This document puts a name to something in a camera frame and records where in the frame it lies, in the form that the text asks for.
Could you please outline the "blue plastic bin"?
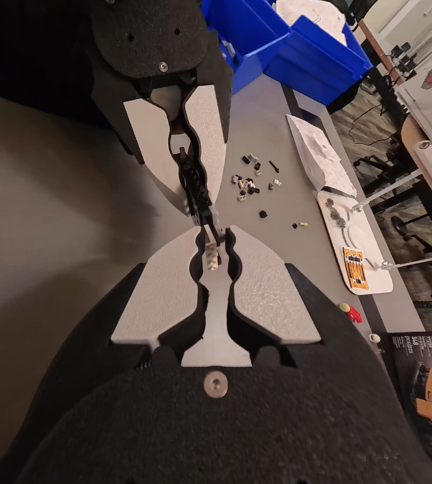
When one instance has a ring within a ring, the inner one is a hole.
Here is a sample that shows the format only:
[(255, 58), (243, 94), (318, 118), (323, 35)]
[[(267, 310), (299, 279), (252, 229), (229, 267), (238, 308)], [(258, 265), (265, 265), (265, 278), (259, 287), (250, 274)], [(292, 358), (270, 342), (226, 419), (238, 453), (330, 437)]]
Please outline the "blue plastic bin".
[(201, 10), (233, 69), (233, 94), (264, 73), (291, 32), (269, 1), (202, 1)]
[(342, 33), (346, 45), (299, 17), (264, 73), (323, 105), (331, 104), (373, 67), (347, 22)]

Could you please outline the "black toy brick assembly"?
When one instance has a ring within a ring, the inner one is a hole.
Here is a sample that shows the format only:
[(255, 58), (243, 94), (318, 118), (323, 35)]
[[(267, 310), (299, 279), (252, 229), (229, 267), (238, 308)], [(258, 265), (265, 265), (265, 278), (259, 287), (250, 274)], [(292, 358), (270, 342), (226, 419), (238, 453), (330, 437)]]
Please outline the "black toy brick assembly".
[(203, 165), (197, 159), (192, 146), (189, 147), (188, 153), (184, 147), (180, 147), (179, 153), (175, 155), (175, 160), (179, 167), (179, 181), (187, 199), (185, 207), (188, 209), (194, 225), (205, 228), (207, 240), (214, 240), (217, 247), (221, 246), (225, 241), (225, 235), (209, 194)]

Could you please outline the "clear bag of black pieces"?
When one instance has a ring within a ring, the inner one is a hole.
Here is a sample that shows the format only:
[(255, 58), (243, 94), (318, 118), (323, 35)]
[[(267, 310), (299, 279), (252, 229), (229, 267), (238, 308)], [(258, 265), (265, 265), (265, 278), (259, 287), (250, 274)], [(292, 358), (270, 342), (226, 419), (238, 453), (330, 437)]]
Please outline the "clear bag of black pieces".
[(344, 230), (351, 226), (351, 215), (345, 206), (329, 197), (325, 201), (325, 207), (332, 227)]

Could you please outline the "red toy brick piece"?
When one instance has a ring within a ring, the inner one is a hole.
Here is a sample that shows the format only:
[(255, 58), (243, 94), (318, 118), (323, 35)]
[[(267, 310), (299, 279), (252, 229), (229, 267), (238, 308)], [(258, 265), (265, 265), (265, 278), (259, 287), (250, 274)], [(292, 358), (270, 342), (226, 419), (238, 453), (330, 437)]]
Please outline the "red toy brick piece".
[(350, 306), (348, 304), (340, 304), (339, 308), (342, 312), (346, 314), (346, 316), (351, 320), (352, 323), (355, 324), (362, 324), (363, 319), (360, 314), (353, 306)]

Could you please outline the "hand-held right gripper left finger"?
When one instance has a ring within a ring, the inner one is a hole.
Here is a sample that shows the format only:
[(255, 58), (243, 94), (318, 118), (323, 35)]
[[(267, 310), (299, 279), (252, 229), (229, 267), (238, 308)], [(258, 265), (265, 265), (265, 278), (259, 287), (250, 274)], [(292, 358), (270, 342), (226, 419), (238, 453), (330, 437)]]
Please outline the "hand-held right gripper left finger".
[(205, 236), (193, 227), (145, 264), (111, 336), (114, 344), (192, 346), (206, 327), (202, 253)]

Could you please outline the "grey desk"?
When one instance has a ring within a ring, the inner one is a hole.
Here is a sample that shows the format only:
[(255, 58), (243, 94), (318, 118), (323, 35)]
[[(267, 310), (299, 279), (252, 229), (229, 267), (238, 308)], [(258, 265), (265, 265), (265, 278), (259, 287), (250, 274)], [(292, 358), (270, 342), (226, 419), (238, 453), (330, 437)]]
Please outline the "grey desk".
[[(252, 153), (272, 160), (281, 190), (256, 208), (225, 178), (217, 208), (294, 264), (333, 302), (349, 299), (372, 331), (423, 331), (402, 277), (388, 294), (344, 287), (286, 114), (322, 122), (350, 178), (352, 164), (325, 107), (260, 76), (237, 93), (225, 176)], [(261, 219), (260, 210), (268, 213)], [(293, 223), (307, 227), (294, 229)], [(193, 227), (116, 136), (0, 98), (0, 460), (18, 433), (58, 349), (80, 320), (138, 263)]]

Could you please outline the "group of black devices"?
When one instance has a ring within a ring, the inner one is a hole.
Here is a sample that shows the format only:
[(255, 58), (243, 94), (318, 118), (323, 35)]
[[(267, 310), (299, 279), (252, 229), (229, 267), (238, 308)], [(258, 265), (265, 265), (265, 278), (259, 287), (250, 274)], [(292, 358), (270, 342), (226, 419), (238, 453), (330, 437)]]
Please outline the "group of black devices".
[(411, 45), (406, 42), (402, 45), (395, 45), (390, 51), (389, 59), (401, 73), (410, 73), (417, 66), (416, 56), (417, 53), (412, 54)]

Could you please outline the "yellow car toy box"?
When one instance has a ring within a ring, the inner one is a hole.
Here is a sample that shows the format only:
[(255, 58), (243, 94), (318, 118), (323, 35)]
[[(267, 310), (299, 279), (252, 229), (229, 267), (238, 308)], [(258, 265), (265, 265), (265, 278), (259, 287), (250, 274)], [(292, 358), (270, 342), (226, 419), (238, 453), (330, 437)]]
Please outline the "yellow car toy box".
[(432, 461), (432, 331), (377, 334), (401, 406)]

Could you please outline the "large printed paper bag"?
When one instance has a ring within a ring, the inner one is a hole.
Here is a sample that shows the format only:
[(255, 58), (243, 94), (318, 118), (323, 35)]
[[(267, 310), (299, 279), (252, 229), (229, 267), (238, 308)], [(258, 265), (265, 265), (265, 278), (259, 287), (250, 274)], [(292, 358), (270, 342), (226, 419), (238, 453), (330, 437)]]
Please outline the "large printed paper bag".
[(327, 1), (274, 1), (274, 11), (289, 27), (294, 26), (301, 16), (319, 26), (341, 44), (347, 45), (342, 32), (346, 24), (345, 15), (332, 3)]

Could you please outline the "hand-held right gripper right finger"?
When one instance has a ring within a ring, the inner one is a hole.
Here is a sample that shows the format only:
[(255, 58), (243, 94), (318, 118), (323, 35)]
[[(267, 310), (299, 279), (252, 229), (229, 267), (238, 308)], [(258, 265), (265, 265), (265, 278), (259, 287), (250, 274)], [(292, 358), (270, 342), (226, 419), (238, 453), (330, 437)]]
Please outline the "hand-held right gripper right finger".
[(285, 262), (236, 225), (226, 229), (231, 279), (227, 330), (240, 346), (282, 346), (321, 341)]

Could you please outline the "white toy brick plate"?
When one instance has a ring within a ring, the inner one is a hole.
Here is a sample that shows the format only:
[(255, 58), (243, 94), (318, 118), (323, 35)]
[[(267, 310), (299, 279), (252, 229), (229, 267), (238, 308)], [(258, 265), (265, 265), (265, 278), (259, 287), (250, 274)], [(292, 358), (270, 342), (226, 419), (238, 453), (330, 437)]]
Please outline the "white toy brick plate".
[(217, 270), (221, 265), (219, 246), (217, 243), (208, 242), (205, 244), (205, 256), (208, 270)]

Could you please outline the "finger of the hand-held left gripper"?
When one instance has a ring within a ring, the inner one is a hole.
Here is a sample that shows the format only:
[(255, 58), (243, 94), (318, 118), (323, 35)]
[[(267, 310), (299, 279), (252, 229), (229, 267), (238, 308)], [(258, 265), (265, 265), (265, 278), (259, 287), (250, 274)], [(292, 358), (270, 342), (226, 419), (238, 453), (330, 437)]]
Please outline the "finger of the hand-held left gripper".
[(226, 142), (213, 85), (198, 86), (184, 105), (186, 120), (199, 142), (199, 161), (206, 174), (206, 186), (215, 204), (223, 178)]
[(170, 124), (161, 107), (144, 99), (123, 103), (145, 169), (165, 198), (190, 217), (186, 192), (179, 178), (179, 165), (170, 149)]

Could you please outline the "scattered small toy brick pieces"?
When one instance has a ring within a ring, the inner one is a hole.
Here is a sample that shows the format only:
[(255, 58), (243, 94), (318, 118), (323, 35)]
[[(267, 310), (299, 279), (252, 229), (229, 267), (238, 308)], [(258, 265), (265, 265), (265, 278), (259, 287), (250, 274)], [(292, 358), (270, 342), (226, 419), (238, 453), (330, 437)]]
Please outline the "scattered small toy brick pieces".
[[(262, 169), (261, 169), (261, 163), (259, 159), (254, 156), (253, 154), (248, 154), (248, 155), (243, 155), (241, 158), (242, 162), (246, 166), (251, 166), (253, 169), (253, 177), (259, 177), (262, 175)], [(269, 161), (270, 166), (275, 170), (275, 172), (278, 174), (280, 172), (280, 169), (270, 160)], [(255, 183), (254, 178), (251, 177), (246, 177), (244, 178), (241, 175), (238, 174), (233, 174), (231, 176), (231, 183), (235, 186), (238, 187), (238, 196), (237, 200), (239, 202), (243, 202), (247, 200), (247, 198), (251, 195), (254, 194), (260, 194), (261, 189), (260, 187)], [(273, 191), (275, 187), (280, 187), (282, 185), (281, 181), (277, 178), (271, 180), (267, 184), (267, 189), (268, 191)], [(258, 212), (258, 216), (261, 219), (265, 219), (268, 216), (267, 211), (265, 210), (260, 210)], [(298, 222), (298, 223), (293, 223), (292, 227), (294, 229), (297, 229), (298, 227), (307, 227), (309, 224), (306, 222)]]

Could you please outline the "orange sticker sheet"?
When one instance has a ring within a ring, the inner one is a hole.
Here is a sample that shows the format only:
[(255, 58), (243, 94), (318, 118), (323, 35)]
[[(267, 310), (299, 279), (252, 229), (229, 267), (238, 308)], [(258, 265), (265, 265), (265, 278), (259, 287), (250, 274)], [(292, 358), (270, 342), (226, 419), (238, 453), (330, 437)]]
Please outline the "orange sticker sheet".
[(350, 247), (342, 247), (342, 255), (347, 282), (351, 289), (369, 290), (364, 268), (364, 253)]

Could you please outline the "opened printed paper bag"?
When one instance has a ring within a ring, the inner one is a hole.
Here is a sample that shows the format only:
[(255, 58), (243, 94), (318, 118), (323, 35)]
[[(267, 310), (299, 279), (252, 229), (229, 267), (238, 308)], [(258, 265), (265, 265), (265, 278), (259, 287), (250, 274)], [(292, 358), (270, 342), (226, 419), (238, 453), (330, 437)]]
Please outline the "opened printed paper bag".
[(315, 190), (327, 188), (355, 198), (357, 190), (325, 133), (296, 116), (287, 114), (286, 119), (305, 173)]

